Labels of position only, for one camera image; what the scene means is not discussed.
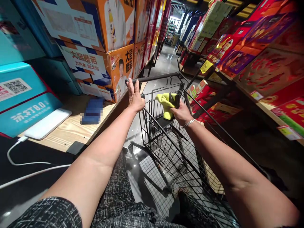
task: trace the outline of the qr code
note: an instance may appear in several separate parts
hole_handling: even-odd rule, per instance
[[[7,88],[9,88],[14,93],[20,93],[20,92],[28,90],[28,88],[19,80],[5,83],[3,85],[6,86]]]

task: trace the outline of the shopping cart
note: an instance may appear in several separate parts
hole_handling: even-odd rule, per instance
[[[146,99],[146,106],[139,113],[143,146],[132,141],[128,147],[134,162],[140,167],[133,153],[133,147],[136,146],[151,157],[165,187],[159,187],[148,175],[145,175],[146,180],[165,197],[171,197],[175,189],[182,189],[199,211],[202,227],[239,227],[225,200],[221,183],[199,155],[186,130],[180,127],[176,119],[168,121],[163,118],[163,106],[155,99],[157,93],[176,93],[189,110],[193,111],[189,104],[189,99],[193,97],[185,90],[188,81],[180,72],[176,72],[141,78],[139,82],[158,79],[166,80],[166,85],[142,95]],[[209,117],[213,124],[224,130],[210,115]],[[205,122],[205,125],[214,129],[208,122]]]

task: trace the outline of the teal box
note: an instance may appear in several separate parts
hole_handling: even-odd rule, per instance
[[[0,65],[45,56],[10,0],[0,1]]]
[[[74,74],[63,58],[38,58],[27,61],[55,93],[81,95]]]
[[[29,64],[0,66],[0,113],[45,91],[47,86]]]
[[[1,113],[0,132],[16,137],[61,106],[62,103],[53,94],[40,95]]]
[[[45,54],[50,58],[62,56],[62,52],[55,39],[51,37],[46,29],[32,0],[12,0],[12,2],[36,37]]]

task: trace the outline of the ceiling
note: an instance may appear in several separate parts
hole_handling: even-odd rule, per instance
[[[208,10],[208,4],[211,0],[172,0],[171,5],[175,11],[194,12],[195,14],[203,15]],[[255,7],[260,3],[260,0],[226,0],[227,4],[235,7],[235,13],[238,17],[247,18]]]

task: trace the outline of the shopping cart handle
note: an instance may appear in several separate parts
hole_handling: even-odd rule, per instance
[[[144,78],[139,78],[139,79],[132,79],[133,84],[135,84],[136,80],[139,81],[139,83],[142,82],[148,82],[148,81],[153,81],[157,79],[162,79],[162,78],[168,78],[168,77],[174,77],[174,76],[179,76],[180,72],[175,72],[175,73],[169,73],[169,74],[161,74],[157,76],[150,76],[150,77],[144,77]]]

